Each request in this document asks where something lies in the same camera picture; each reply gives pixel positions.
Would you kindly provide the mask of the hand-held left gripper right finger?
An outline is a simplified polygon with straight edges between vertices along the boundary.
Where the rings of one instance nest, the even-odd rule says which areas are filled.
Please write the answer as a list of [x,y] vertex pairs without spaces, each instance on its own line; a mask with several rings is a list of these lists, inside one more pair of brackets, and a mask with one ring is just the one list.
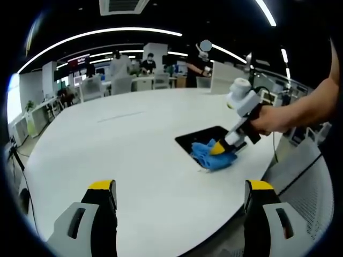
[[313,247],[305,219],[273,186],[245,181],[244,256],[306,256]]

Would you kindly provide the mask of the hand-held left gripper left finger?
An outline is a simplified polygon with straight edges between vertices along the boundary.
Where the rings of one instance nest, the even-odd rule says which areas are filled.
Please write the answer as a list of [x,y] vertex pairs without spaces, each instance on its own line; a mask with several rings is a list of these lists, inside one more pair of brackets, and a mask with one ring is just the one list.
[[47,244],[55,256],[117,256],[116,211],[116,182],[95,182],[56,219]]

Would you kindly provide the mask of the person's right hand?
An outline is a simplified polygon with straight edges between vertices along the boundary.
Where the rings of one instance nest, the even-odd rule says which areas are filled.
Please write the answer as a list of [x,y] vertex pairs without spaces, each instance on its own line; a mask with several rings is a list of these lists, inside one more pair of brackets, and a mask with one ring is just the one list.
[[289,108],[273,107],[263,105],[258,118],[251,121],[251,125],[263,135],[269,135],[272,132],[286,132],[289,128],[290,114]]

